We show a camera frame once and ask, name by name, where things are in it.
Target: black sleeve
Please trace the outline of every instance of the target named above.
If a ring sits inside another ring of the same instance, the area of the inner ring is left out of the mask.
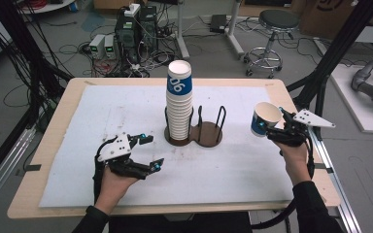
[[[328,209],[313,182],[299,183],[292,191],[300,233],[343,232],[337,220],[328,214]]]
[[[109,217],[105,213],[89,206],[86,209],[86,215],[72,233],[101,233],[108,220]]]

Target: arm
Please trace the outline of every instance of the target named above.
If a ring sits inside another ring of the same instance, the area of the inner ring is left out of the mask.
[[[286,170],[292,181],[299,232],[343,232],[338,222],[328,214],[315,184],[311,181],[306,165],[305,144],[298,148],[276,144],[283,152]]]
[[[73,233],[102,232],[114,207],[125,195],[128,188],[137,181],[138,179],[135,178],[117,176],[111,172],[109,167],[106,167],[98,200],[95,206],[89,206],[86,209],[86,215]]]

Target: stool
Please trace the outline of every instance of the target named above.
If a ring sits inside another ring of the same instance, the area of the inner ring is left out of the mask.
[[[272,49],[275,36],[278,33],[290,33],[298,26],[298,18],[285,11],[281,10],[265,10],[259,14],[259,24],[267,30],[272,31],[271,37],[268,40],[266,48],[255,48],[247,52],[244,56],[244,63],[248,63],[247,76],[253,74],[252,67],[258,66],[264,69],[270,69],[271,74],[268,79],[274,78],[274,70],[280,71],[283,69],[283,59]]]

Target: desk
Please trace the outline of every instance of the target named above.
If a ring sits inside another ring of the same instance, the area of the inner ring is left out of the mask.
[[[51,123],[38,147],[31,164],[42,164],[38,172],[27,172],[19,186],[17,194],[8,210],[11,218],[49,217],[49,216],[83,216],[85,208],[39,208],[41,197],[49,177],[51,164],[62,143],[69,122],[80,103],[82,93],[87,85],[166,85],[166,79],[74,79],[69,82],[65,93],[53,115]],[[290,112],[295,111],[286,87],[279,80],[240,80],[240,79],[194,79],[194,85],[209,86],[259,86],[265,87],[272,103],[282,106]],[[315,153],[317,163],[321,159]],[[340,204],[338,194],[325,170],[317,170],[314,176],[318,190],[325,205],[336,207]],[[119,207],[114,215],[146,215],[198,212],[226,212],[250,210],[276,210],[288,203],[222,203],[208,205],[171,205]]]

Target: person's left hand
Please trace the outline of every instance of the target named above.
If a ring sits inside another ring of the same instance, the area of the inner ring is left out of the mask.
[[[111,172],[111,169],[106,166],[102,178],[101,192],[95,207],[109,215],[118,201],[125,195],[128,188],[136,183],[138,179],[121,177]]]

